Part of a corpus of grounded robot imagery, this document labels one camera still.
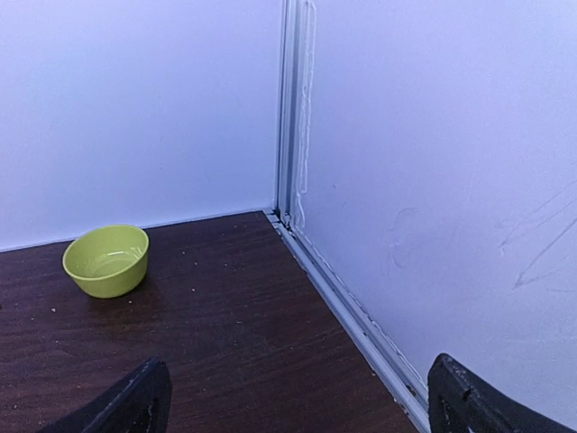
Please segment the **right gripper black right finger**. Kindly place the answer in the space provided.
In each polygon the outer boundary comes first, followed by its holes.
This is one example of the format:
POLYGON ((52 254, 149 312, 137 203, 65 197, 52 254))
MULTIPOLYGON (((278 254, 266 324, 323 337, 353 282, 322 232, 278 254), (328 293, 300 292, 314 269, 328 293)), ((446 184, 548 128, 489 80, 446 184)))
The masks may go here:
POLYGON ((448 354, 427 375, 433 432, 540 433, 572 429, 510 399, 448 354))

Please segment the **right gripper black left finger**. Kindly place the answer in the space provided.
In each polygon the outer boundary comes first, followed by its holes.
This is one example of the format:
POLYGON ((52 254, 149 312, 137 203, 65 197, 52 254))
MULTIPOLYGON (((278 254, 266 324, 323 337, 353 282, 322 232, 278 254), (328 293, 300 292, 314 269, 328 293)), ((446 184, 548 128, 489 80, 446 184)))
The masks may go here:
POLYGON ((164 432, 172 382, 165 362, 152 357, 80 409, 43 432, 164 432))

